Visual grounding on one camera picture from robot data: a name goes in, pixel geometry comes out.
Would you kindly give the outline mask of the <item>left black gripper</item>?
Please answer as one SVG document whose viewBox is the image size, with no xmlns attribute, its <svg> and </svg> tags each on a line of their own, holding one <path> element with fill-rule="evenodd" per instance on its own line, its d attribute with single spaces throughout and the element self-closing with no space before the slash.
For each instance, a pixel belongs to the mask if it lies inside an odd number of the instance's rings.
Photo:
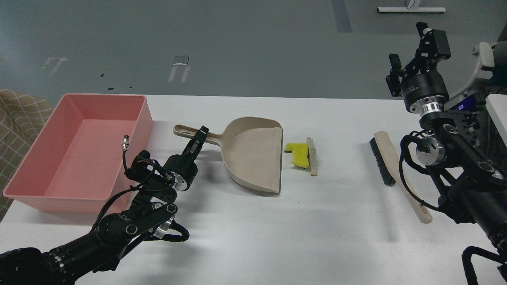
<svg viewBox="0 0 507 285">
<path fill-rule="evenodd" d="M 177 180 L 175 186 L 179 185 L 178 191 L 188 190 L 196 177 L 198 168 L 195 164 L 195 160 L 205 144 L 208 132 L 209 129 L 202 125 L 185 146 L 182 154 L 170 156 L 163 165 L 164 169 L 173 173 Z"/>
</svg>

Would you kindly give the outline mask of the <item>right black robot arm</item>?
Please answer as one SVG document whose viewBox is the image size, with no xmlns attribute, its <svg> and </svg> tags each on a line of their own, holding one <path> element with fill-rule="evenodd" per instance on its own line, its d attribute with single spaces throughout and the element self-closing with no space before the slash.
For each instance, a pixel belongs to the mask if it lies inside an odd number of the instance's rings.
<svg viewBox="0 0 507 285">
<path fill-rule="evenodd" d="M 474 255 L 498 263 L 506 279 L 506 143 L 486 100 L 506 95 L 506 30 L 494 44 L 480 43 L 471 79 L 449 94 L 437 65 L 451 57 L 446 32 L 418 22 L 419 45 L 402 66 L 391 53 L 386 76 L 389 92 L 401 97 L 408 112 L 420 115 L 420 131 L 402 137 L 401 154 L 387 160 L 387 148 L 375 152 L 384 182 L 397 181 L 417 210 L 447 215 L 457 224 L 477 224 L 496 252 L 467 247 L 461 260 L 469 285 L 478 284 Z"/>
</svg>

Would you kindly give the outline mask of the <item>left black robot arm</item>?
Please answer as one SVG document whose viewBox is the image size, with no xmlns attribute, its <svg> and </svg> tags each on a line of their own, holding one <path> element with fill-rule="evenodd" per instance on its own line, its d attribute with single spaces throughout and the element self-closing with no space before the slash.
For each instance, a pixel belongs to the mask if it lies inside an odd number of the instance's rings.
<svg viewBox="0 0 507 285">
<path fill-rule="evenodd" d="M 191 131 L 183 152 L 164 165 L 148 151 L 139 152 L 124 169 L 137 185 L 107 200 L 89 233 L 44 253 L 33 247 L 6 251 L 1 254 L 1 284 L 73 285 L 89 272 L 116 270 L 142 242 L 187 241 L 188 230 L 174 220 L 174 202 L 197 175 L 195 160 L 208 134 L 205 126 Z"/>
</svg>

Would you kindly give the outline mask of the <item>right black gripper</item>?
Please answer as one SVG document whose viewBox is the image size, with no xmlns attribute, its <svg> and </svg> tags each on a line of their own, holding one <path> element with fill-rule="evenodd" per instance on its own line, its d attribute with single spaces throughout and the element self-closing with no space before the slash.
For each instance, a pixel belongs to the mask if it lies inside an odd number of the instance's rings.
<svg viewBox="0 0 507 285">
<path fill-rule="evenodd" d="M 431 29 L 425 22 L 417 22 L 420 42 L 413 59 L 402 68 L 398 54 L 388 56 L 391 70 L 386 83 L 391 96 L 403 97 L 408 112 L 419 112 L 419 101 L 449 101 L 449 92 L 436 65 L 451 58 L 446 32 Z"/>
</svg>

